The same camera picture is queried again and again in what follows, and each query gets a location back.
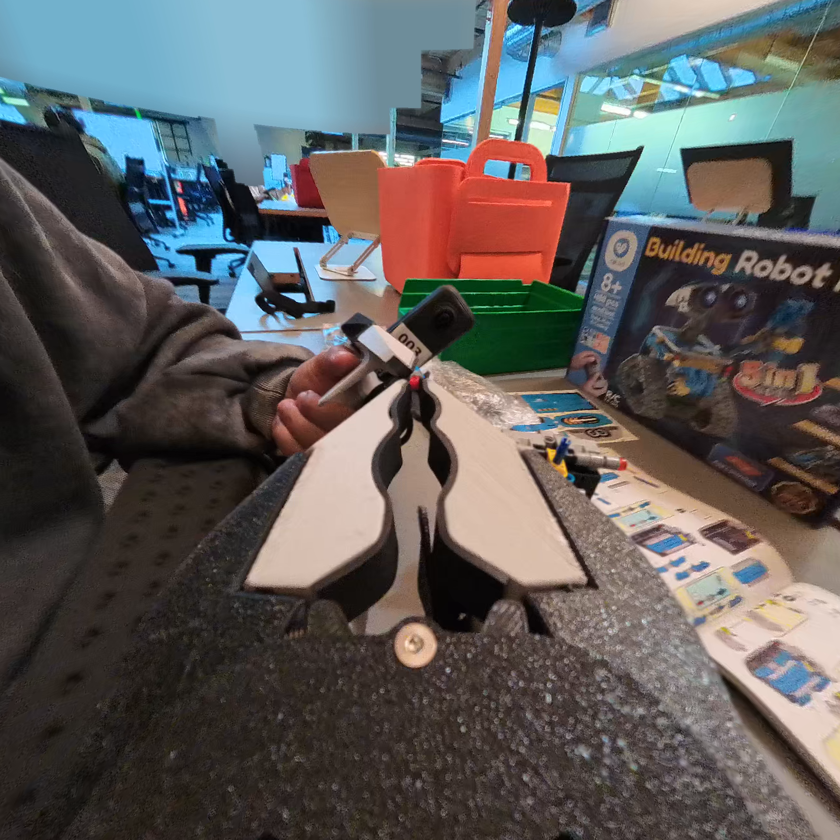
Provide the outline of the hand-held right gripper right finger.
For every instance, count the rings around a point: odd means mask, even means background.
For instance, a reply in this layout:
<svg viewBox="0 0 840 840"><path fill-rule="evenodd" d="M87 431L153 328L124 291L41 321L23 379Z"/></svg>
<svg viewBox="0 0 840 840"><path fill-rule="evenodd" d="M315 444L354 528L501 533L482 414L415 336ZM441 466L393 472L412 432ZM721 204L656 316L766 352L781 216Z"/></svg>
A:
<svg viewBox="0 0 840 840"><path fill-rule="evenodd" d="M477 627L501 601L587 586L581 554L514 439L445 388L422 385L440 492L422 550L422 602L441 627Z"/></svg>

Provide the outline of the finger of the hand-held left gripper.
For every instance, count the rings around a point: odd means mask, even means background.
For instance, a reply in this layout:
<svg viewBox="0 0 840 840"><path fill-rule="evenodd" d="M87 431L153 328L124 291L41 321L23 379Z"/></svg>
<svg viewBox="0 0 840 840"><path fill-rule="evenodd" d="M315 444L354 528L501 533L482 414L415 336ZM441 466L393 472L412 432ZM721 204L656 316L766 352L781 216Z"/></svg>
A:
<svg viewBox="0 0 840 840"><path fill-rule="evenodd" d="M362 384L409 379L414 372L414 351L392 333L372 325L359 336L364 375Z"/></svg>

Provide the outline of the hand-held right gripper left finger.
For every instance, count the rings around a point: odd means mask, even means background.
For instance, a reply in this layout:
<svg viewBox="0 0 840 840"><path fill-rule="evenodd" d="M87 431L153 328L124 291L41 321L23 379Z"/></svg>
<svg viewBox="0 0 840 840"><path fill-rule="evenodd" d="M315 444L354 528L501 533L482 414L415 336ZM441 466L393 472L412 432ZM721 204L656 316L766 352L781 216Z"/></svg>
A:
<svg viewBox="0 0 840 840"><path fill-rule="evenodd" d="M284 465L290 485L245 574L245 592L332 601L351 621L388 592L398 558L388 487L410 424L411 387L398 381Z"/></svg>

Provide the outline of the grey blue block model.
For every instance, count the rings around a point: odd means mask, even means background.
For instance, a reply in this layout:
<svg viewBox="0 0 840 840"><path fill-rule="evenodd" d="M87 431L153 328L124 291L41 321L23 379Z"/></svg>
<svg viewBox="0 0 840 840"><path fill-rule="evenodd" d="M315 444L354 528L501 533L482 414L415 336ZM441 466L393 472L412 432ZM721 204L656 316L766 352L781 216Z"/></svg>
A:
<svg viewBox="0 0 840 840"><path fill-rule="evenodd" d="M604 450L595 446L588 446L580 440L575 440L569 435L571 441L570 449L564 462L553 464L549 461L546 452L546 438L552 438L566 434L546 434L538 437L536 434L513 434L514 443L523 452L535 451L541 455L552 468L558 472L573 488L584 493L587 499L592 499L597 487L602 481L604 470L618 473L627 468L627 461L617 455L609 455Z"/></svg>

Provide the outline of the person's left forearm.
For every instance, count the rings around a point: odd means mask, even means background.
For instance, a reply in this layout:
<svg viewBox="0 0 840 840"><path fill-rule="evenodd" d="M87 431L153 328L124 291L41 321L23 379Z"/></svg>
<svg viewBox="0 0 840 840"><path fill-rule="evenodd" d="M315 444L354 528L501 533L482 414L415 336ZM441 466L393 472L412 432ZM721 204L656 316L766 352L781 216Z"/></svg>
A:
<svg viewBox="0 0 840 840"><path fill-rule="evenodd" d="M1 175L2 691L26 666L103 519L98 475L151 455L263 455L314 372L84 235Z"/></svg>

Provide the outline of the grey desk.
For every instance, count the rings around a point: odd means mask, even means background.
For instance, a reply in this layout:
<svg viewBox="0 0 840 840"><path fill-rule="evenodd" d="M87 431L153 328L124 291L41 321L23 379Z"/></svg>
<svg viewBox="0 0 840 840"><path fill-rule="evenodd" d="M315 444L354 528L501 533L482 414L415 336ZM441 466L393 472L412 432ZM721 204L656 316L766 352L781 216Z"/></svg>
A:
<svg viewBox="0 0 840 840"><path fill-rule="evenodd" d="M293 344L318 353L324 347L323 328L340 324L356 312L384 327L396 320L400 294L385 279L379 248L364 262L364 267L374 276L372 280L320 278L319 260L329 249L327 244L266 240L256 242L251 250L268 270L294 270L297 267L294 248L299 250L312 295L319 301L333 299L335 312L311 314L300 319L288 318L283 313L263 312L255 301L260 292L259 284L246 266L226 310L227 318L245 340Z"/></svg>
<svg viewBox="0 0 840 840"><path fill-rule="evenodd" d="M632 432L635 441L617 444L615 451L636 467L698 501L737 518L757 530L780 552L798 581L839 592L838 529L812 528L773 507L709 465L657 436L615 409L609 414ZM417 590L419 526L417 508L428 507L434 520L438 482L427 465L428 436L417 428L403 448L403 467L389 491L393 499L399 548L398 569L392 588L354 629L384 634L400 621L423 613ZM800 807L820 838L838 838L838 803L823 784L802 764L786 741L735 686L727 684L730 699L742 726L772 770L780 786Z"/></svg>

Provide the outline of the person's left hand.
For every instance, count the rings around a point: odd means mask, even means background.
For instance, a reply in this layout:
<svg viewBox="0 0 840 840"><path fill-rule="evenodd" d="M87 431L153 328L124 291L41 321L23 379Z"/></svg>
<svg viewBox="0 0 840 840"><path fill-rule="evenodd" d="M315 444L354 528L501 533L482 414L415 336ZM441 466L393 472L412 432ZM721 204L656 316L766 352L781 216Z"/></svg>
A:
<svg viewBox="0 0 840 840"><path fill-rule="evenodd" d="M306 360L291 376L285 398L277 405L271 436L280 456L303 453L351 417L355 409L321 397L360 363L352 350L332 347Z"/></svg>

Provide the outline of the green plastic bin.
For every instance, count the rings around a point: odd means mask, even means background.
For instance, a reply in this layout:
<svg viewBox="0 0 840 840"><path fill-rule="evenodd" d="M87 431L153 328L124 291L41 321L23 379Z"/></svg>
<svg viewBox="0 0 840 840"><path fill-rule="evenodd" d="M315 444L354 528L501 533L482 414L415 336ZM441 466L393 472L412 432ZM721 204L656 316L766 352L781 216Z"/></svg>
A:
<svg viewBox="0 0 840 840"><path fill-rule="evenodd" d="M583 317L582 296L540 281L414 278L402 290L400 315L444 284L458 290L476 323L440 360L478 375L567 367Z"/></svg>

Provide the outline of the clear plastic bag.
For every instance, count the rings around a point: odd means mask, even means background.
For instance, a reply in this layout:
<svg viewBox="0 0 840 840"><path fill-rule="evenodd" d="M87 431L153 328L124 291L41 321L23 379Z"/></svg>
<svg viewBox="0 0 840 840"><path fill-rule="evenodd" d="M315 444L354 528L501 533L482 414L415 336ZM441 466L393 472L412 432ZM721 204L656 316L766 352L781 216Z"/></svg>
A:
<svg viewBox="0 0 840 840"><path fill-rule="evenodd" d="M456 362L434 359L426 362L420 371L494 427L508 431L518 426L536 426L540 422L521 397L504 392L487 378Z"/></svg>

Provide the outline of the orange felt bag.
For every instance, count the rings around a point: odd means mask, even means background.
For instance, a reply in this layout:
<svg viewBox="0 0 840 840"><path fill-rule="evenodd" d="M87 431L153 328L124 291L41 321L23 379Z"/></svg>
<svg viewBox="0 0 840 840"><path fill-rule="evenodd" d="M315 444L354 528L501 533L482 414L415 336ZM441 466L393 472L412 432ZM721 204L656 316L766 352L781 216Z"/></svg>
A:
<svg viewBox="0 0 840 840"><path fill-rule="evenodd" d="M467 161L380 169L381 260L397 291L414 279L549 283L571 185L549 180L530 143L484 140Z"/></svg>

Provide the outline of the blue grey sticker sheet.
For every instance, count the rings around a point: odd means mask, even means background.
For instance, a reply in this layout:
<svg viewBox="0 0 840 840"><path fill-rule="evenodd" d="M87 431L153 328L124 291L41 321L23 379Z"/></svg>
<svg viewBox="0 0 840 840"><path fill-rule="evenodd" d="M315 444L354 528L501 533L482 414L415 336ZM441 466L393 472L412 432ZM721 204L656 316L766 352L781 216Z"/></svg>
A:
<svg viewBox="0 0 840 840"><path fill-rule="evenodd" d="M538 420L518 423L511 431L522 434L564 434L596 445L630 443L637 436L576 390L517 394Z"/></svg>

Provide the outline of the wooden folding stand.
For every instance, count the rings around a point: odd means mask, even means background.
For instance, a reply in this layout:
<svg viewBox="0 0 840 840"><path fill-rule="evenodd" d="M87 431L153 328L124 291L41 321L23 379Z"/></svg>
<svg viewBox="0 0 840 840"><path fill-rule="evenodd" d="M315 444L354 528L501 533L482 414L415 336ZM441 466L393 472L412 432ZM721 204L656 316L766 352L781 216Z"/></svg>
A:
<svg viewBox="0 0 840 840"><path fill-rule="evenodd" d="M382 241L379 172L385 163L373 150L314 152L309 162L330 224L339 233L339 241L318 262L319 277L375 280L364 263ZM336 258L353 238L366 241L367 246L352 263L340 265Z"/></svg>

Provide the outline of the dark dotted cloth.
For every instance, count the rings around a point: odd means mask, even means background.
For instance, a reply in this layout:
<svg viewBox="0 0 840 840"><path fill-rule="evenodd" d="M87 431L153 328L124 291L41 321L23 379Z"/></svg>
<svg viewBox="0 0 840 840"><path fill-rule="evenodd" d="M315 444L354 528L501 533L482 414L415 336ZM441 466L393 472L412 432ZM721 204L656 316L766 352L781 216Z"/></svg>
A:
<svg viewBox="0 0 840 840"><path fill-rule="evenodd" d="M278 831L300 612L237 590L282 484L139 462L2 696L2 838Z"/></svg>

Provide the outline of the red bag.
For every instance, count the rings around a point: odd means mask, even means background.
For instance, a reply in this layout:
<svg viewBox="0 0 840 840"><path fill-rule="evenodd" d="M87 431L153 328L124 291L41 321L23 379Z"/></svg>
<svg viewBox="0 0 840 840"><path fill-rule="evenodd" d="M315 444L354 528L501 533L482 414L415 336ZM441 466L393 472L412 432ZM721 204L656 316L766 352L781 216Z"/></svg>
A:
<svg viewBox="0 0 840 840"><path fill-rule="evenodd" d="M301 208L324 209L321 194L312 175L310 160L302 157L296 164L290 164L290 179L296 204Z"/></svg>

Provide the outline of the black mesh chair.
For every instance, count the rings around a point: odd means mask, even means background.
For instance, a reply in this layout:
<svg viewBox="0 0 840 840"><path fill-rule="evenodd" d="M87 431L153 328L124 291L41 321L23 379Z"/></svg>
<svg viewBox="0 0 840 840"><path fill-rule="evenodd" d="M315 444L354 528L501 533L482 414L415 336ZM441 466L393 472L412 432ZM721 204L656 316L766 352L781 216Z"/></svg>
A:
<svg viewBox="0 0 840 840"><path fill-rule="evenodd" d="M613 214L643 151L640 145L613 153L546 156L549 181L570 187L550 285L567 291L576 288L602 236L604 221Z"/></svg>

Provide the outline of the black office chair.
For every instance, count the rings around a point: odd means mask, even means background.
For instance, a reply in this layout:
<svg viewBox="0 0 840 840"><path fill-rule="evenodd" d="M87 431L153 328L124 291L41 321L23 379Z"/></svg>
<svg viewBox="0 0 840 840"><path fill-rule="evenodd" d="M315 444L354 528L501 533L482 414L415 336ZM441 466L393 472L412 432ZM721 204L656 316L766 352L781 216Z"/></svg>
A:
<svg viewBox="0 0 840 840"><path fill-rule="evenodd" d="M200 302L210 303L218 278L198 269L158 269L112 184L97 170L78 137L1 121L1 157L84 235L110 248L131 268L176 287L195 287Z"/></svg>
<svg viewBox="0 0 840 840"><path fill-rule="evenodd" d="M228 274L236 277L236 270L245 264L250 247L265 238L264 222L249 187L237 182L232 170L204 165L203 171L221 207L226 244L187 245L178 248L176 254L192 257L195 269L206 274L211 272L216 257L236 256L227 267Z"/></svg>

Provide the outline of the open instruction booklet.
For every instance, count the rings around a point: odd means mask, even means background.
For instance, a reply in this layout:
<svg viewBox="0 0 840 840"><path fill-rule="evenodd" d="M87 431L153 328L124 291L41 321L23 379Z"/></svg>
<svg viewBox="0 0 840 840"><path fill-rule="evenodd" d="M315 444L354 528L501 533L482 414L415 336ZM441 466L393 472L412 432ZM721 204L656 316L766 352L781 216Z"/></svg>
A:
<svg viewBox="0 0 840 840"><path fill-rule="evenodd" d="M633 467L592 501L641 551L721 674L839 794L839 600L747 524Z"/></svg>

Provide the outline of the dark blue toy kit box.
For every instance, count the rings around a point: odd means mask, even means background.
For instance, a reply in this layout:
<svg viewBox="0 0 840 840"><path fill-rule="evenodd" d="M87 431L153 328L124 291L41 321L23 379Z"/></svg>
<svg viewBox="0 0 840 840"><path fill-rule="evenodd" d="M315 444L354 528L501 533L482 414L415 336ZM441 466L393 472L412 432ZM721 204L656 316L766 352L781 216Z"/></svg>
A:
<svg viewBox="0 0 840 840"><path fill-rule="evenodd" d="M783 512L838 519L838 233L609 217L568 374Z"/></svg>

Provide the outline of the black framed tan board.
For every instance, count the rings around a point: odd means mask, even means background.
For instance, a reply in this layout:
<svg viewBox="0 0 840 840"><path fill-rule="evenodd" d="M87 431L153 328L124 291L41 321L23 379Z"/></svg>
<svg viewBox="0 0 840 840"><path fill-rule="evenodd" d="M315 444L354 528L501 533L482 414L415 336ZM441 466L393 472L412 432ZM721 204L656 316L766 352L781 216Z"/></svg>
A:
<svg viewBox="0 0 840 840"><path fill-rule="evenodd" d="M690 204L738 218L785 209L792 199L793 139L682 148Z"/></svg>

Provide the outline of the black pole with round top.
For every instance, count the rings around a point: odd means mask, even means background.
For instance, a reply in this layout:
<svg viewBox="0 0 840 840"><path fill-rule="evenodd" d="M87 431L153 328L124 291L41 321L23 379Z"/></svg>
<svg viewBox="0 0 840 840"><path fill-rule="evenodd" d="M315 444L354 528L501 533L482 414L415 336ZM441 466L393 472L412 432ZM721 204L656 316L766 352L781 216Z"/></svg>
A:
<svg viewBox="0 0 840 840"><path fill-rule="evenodd" d="M536 69L539 47L543 29L561 27L568 24L577 14L578 5L575 1L511 1L508 5L509 20L522 27L530 27L531 39L528 50L528 63L524 77L518 120L514 140L523 141L523 135L528 122L532 80Z"/></svg>

